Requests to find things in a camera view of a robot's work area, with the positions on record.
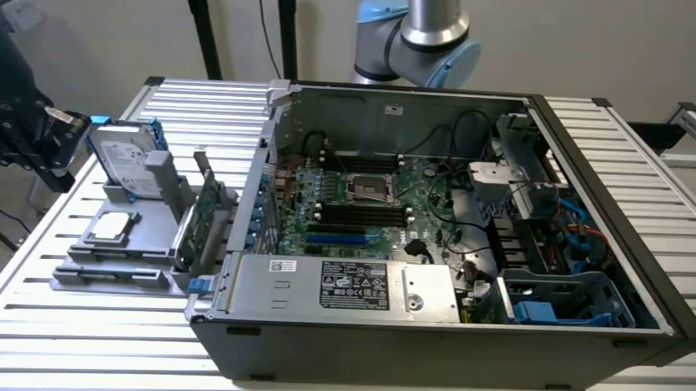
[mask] black metal pole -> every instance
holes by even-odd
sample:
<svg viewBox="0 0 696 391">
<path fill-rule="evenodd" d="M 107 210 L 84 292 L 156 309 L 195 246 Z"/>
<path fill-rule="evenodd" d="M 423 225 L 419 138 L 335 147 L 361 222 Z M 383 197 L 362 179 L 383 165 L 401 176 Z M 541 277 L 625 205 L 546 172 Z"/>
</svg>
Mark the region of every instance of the black metal pole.
<svg viewBox="0 0 696 391">
<path fill-rule="evenodd" d="M 296 80 L 296 32 L 295 32 L 295 0 L 278 0 L 280 18 L 280 47 L 283 49 L 283 78 Z"/>
<path fill-rule="evenodd" d="M 219 68 L 218 48 L 215 46 L 214 26 L 210 21 L 207 10 L 207 0 L 188 0 L 188 8 L 196 23 L 198 41 L 203 53 L 203 63 L 210 80 L 222 80 L 222 70 Z"/>
</svg>

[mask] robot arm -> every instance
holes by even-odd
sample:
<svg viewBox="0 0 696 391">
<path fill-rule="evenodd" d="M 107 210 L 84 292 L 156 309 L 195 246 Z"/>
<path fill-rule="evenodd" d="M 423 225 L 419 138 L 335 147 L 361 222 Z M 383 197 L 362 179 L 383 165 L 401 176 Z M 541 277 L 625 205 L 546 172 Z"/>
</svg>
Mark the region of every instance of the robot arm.
<svg viewBox="0 0 696 391">
<path fill-rule="evenodd" d="M 52 191 L 67 192 L 75 178 L 65 168 L 89 128 L 89 117 L 53 108 L 1 29 L 0 75 L 0 165 L 16 163 L 35 170 Z"/>
<path fill-rule="evenodd" d="M 467 33 L 459 0 L 363 0 L 354 82 L 405 78 L 415 86 L 458 88 L 481 55 L 481 43 Z"/>
</svg>

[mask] power supply label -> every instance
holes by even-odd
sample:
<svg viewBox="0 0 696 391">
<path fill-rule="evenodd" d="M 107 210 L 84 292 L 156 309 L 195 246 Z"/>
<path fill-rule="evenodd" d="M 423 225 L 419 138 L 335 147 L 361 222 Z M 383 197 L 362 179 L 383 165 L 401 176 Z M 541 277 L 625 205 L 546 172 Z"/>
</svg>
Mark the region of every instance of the power supply label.
<svg viewBox="0 0 696 391">
<path fill-rule="evenodd" d="M 383 263 L 322 262 L 319 304 L 339 310 L 389 310 Z"/>
</svg>

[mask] cpu socket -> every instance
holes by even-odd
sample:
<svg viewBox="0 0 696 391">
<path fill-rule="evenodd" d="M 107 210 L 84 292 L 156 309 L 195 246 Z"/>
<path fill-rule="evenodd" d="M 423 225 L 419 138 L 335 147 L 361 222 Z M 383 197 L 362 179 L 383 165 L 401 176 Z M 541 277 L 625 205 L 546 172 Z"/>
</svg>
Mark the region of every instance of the cpu socket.
<svg viewBox="0 0 696 391">
<path fill-rule="evenodd" d="M 347 200 L 366 203 L 394 203 L 391 175 L 350 174 L 346 185 Z"/>
</svg>

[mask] cable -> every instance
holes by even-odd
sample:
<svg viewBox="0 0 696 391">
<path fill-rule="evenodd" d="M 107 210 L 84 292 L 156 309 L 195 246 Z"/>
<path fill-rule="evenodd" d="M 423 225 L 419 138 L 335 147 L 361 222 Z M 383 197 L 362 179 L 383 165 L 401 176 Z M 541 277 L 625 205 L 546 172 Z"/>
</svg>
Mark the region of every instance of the cable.
<svg viewBox="0 0 696 391">
<path fill-rule="evenodd" d="M 29 227 L 27 226 L 27 224 L 24 224 L 24 222 L 15 216 L 12 216 L 11 214 L 8 214 L 4 210 L 0 209 L 0 213 L 4 214 L 4 217 L 15 220 L 16 222 L 20 223 L 21 227 L 24 228 L 24 230 L 27 231 L 27 233 L 32 233 L 32 230 L 29 230 Z"/>
<path fill-rule="evenodd" d="M 466 110 L 466 111 L 461 112 L 459 115 L 457 116 L 457 119 L 454 120 L 454 124 L 453 124 L 453 143 L 454 143 L 454 134 L 457 133 L 457 128 L 459 127 L 459 122 L 461 122 L 462 118 L 470 114 L 478 114 L 480 116 L 482 116 L 484 120 L 486 120 L 488 137 L 482 144 L 482 150 L 481 150 L 481 155 L 480 155 L 480 156 L 482 156 L 486 151 L 486 148 L 489 146 L 489 140 L 493 138 L 493 122 L 490 121 L 489 115 L 485 112 L 482 112 L 481 110 L 478 110 L 478 109 Z"/>
<path fill-rule="evenodd" d="M 441 222 L 449 222 L 450 224 L 457 224 L 457 225 L 461 225 L 461 226 L 474 226 L 476 228 L 478 228 L 481 231 L 486 232 L 486 228 L 484 226 L 480 226 L 478 224 L 474 224 L 473 222 L 458 222 L 457 220 L 450 220 L 447 218 L 443 218 L 439 214 L 437 214 L 435 210 L 433 209 L 433 205 L 430 204 L 430 195 L 433 194 L 433 190 L 435 189 L 435 185 L 437 183 L 449 175 L 453 175 L 453 174 L 458 174 L 461 172 L 463 172 L 465 169 L 455 169 L 454 171 L 450 171 L 449 173 L 443 173 L 441 174 L 439 177 L 435 178 L 435 180 L 433 181 L 433 184 L 430 185 L 430 189 L 427 190 L 427 199 L 426 199 L 426 204 L 427 204 L 427 210 L 430 213 L 433 213 L 433 216 L 435 216 L 435 218 L 441 221 Z"/>
<path fill-rule="evenodd" d="M 406 149 L 402 154 L 403 155 L 407 155 L 410 154 L 413 151 L 415 151 L 418 148 L 421 148 L 423 146 L 425 143 L 427 143 L 427 140 L 430 140 L 430 138 L 433 137 L 433 135 L 435 134 L 435 132 L 439 130 L 439 129 L 445 129 L 446 131 L 450 131 L 451 130 L 449 129 L 449 126 L 443 125 L 443 124 L 439 124 L 438 126 L 435 126 L 433 128 L 433 130 L 430 131 L 430 133 L 427 134 L 427 136 L 425 136 L 425 138 L 421 140 L 421 142 L 418 144 L 415 144 L 414 147 L 410 147 L 409 149 Z"/>
<path fill-rule="evenodd" d="M 4 244 L 5 246 L 8 246 L 9 250 L 11 250 L 13 253 L 16 253 L 17 250 L 20 249 L 20 248 L 17 247 L 17 245 L 16 245 L 15 243 L 12 243 L 12 240 L 8 239 L 8 237 L 4 235 L 3 232 L 0 232 L 0 242 L 3 242 L 3 244 Z"/>
<path fill-rule="evenodd" d="M 577 224 L 569 224 L 568 231 L 577 232 L 578 231 Z M 601 255 L 601 261 L 604 262 L 606 260 L 606 258 L 609 257 L 609 240 L 606 239 L 605 234 L 602 234 L 597 230 L 593 230 L 589 226 L 585 226 L 585 232 L 588 232 L 590 235 L 598 236 L 605 244 L 605 251 Z"/>
<path fill-rule="evenodd" d="M 455 250 L 453 250 L 449 247 L 449 242 L 451 241 L 451 238 L 455 235 L 457 231 L 450 236 L 447 236 L 447 239 L 445 240 L 445 246 L 442 246 L 443 248 L 447 249 L 447 251 L 450 253 L 458 254 L 458 255 L 467 255 L 467 254 L 478 253 L 482 250 L 492 250 L 493 249 L 490 246 L 485 246 L 485 247 L 477 248 L 476 250 L 470 250 L 470 251 L 455 251 Z"/>
<path fill-rule="evenodd" d="M 263 12 L 263 0 L 259 0 L 259 9 L 260 9 L 260 26 L 263 27 L 263 38 L 266 39 L 266 48 L 268 50 L 268 55 L 271 56 L 272 69 L 275 69 L 275 76 L 278 79 L 280 78 L 280 71 L 278 71 L 278 66 L 275 64 L 275 58 L 272 57 L 272 49 L 271 42 L 268 41 L 268 31 L 266 29 L 266 13 Z"/>
<path fill-rule="evenodd" d="M 323 139 L 326 140 L 326 132 L 323 130 L 313 130 L 307 134 L 305 134 L 305 138 L 302 139 L 302 149 L 300 149 L 300 156 L 307 156 L 307 142 L 309 139 L 315 135 L 321 134 Z"/>
</svg>

